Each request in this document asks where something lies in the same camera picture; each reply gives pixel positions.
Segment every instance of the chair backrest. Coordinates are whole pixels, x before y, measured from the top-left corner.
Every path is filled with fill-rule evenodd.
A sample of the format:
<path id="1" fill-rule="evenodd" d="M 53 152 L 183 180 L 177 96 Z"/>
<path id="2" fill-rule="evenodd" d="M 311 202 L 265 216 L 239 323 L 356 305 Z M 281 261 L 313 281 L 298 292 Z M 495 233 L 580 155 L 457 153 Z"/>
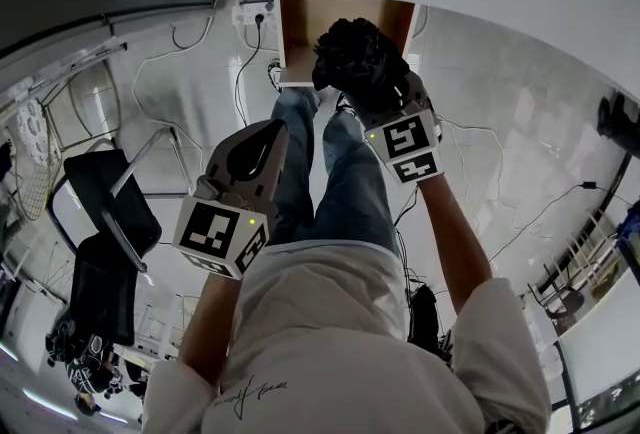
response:
<path id="1" fill-rule="evenodd" d="M 133 176 L 111 200 L 111 187 L 124 174 L 129 163 L 122 150 L 93 151 L 64 161 L 64 170 L 80 203 L 100 232 L 109 232 L 103 208 L 114 219 L 142 258 L 160 240 L 162 228 Z"/>
<path id="2" fill-rule="evenodd" d="M 137 276 L 111 233 L 83 240 L 76 253 L 70 300 L 77 328 L 103 340 L 133 345 Z"/>
<path id="3" fill-rule="evenodd" d="M 546 309 L 547 316 L 551 320 L 560 320 L 574 315 L 584 304 L 584 295 L 577 290 L 568 286 L 560 297 L 560 302 L 564 306 L 564 311 L 549 311 Z"/>

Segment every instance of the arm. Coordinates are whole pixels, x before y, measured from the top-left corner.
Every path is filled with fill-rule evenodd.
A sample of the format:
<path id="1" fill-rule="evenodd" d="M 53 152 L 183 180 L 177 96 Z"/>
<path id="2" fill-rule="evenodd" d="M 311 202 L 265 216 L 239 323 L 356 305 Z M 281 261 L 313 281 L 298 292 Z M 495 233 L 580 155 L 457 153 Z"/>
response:
<path id="1" fill-rule="evenodd" d="M 180 347 L 179 361 L 216 386 L 227 358 L 241 281 L 209 275 Z"/>
<path id="2" fill-rule="evenodd" d="M 491 279 L 491 266 L 444 175 L 418 182 L 418 187 L 427 204 L 451 301 L 459 314 L 472 292 Z"/>
<path id="3" fill-rule="evenodd" d="M 489 261 L 444 175 L 418 186 L 458 314 L 453 330 L 456 375 L 478 401 L 487 424 L 506 419 L 527 433 L 546 432 L 547 386 L 518 299 L 508 281 L 491 279 Z"/>

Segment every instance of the black chair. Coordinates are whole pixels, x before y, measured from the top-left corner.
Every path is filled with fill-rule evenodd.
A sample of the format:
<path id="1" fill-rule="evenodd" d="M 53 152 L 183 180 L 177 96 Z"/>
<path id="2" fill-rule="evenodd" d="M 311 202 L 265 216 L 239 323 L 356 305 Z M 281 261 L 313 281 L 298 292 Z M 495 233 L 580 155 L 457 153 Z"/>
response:
<path id="1" fill-rule="evenodd" d="M 97 228 L 98 235 L 103 235 L 102 241 L 113 238 L 119 242 L 112 224 L 107 221 L 110 217 L 135 250 L 138 258 L 132 262 L 133 265 L 144 272 L 146 268 L 136 262 L 157 244 L 162 228 L 133 176 L 127 178 L 117 195 L 112 195 L 111 189 L 128 167 L 124 151 L 119 149 L 94 151 L 64 161 L 69 183 Z"/>
<path id="2" fill-rule="evenodd" d="M 76 248 L 55 216 L 53 199 L 50 200 L 52 220 L 76 253 L 70 298 L 71 322 L 67 331 L 72 339 L 64 340 L 65 344 L 76 347 L 75 352 L 78 346 L 86 343 L 88 333 L 119 345 L 134 344 L 136 279 L 138 272 L 146 273 L 147 266 L 142 259 L 160 240 L 162 228 L 138 187 L 133 171 L 163 135 L 169 136 L 173 144 L 190 193 L 191 183 L 180 145 L 169 128 L 158 130 L 131 163 L 120 149 L 94 151 L 105 141 L 99 141 L 87 153 L 64 161 L 66 176 L 53 195 L 68 181 L 98 230 Z"/>

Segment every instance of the ceiling light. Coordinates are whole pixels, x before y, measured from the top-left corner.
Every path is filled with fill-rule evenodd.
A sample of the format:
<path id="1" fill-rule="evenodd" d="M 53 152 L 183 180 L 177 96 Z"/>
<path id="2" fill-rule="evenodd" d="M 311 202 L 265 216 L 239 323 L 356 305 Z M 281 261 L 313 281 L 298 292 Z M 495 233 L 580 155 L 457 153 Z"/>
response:
<path id="1" fill-rule="evenodd" d="M 111 416 L 110 414 L 107 414 L 107 413 L 100 412 L 100 416 L 109 418 L 109 420 L 113 420 L 114 422 L 127 423 L 127 420 L 123 420 L 122 418 L 118 418 L 117 416 Z"/>
<path id="2" fill-rule="evenodd" d="M 50 409 L 51 411 L 54 411 L 58 414 L 61 414 L 62 416 L 66 416 L 67 418 L 71 418 L 72 420 L 75 420 L 76 422 L 78 421 L 78 417 L 75 414 L 70 413 L 69 411 L 67 411 L 66 409 L 62 409 L 61 407 L 58 407 L 54 404 L 52 404 L 51 402 L 46 401 L 43 398 L 40 398 L 38 395 L 34 395 L 33 393 L 31 393 L 28 390 L 22 390 L 22 392 L 29 398 L 29 400 L 33 400 L 35 403 L 40 404 L 42 407 L 46 407 L 47 409 Z"/>
<path id="3" fill-rule="evenodd" d="M 2 342 L 0 342 L 0 350 L 4 352 L 7 356 L 9 356 L 11 359 L 13 359 L 14 361 L 18 361 L 18 356 L 16 356 L 13 352 L 7 349 L 7 347 L 5 347 L 5 345 Z"/>

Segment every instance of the blue jeans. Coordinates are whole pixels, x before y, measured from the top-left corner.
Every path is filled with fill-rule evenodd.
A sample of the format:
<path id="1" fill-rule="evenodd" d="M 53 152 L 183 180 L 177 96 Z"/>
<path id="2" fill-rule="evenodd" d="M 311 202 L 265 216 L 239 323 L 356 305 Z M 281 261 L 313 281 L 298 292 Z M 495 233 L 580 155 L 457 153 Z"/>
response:
<path id="1" fill-rule="evenodd" d="M 387 190 L 378 159 L 364 142 L 360 123 L 337 112 L 324 130 L 327 190 L 313 213 L 309 172 L 313 163 L 315 93 L 285 88 L 272 119 L 289 129 L 289 147 L 274 201 L 281 216 L 270 245 L 299 240 L 360 240 L 398 253 Z"/>

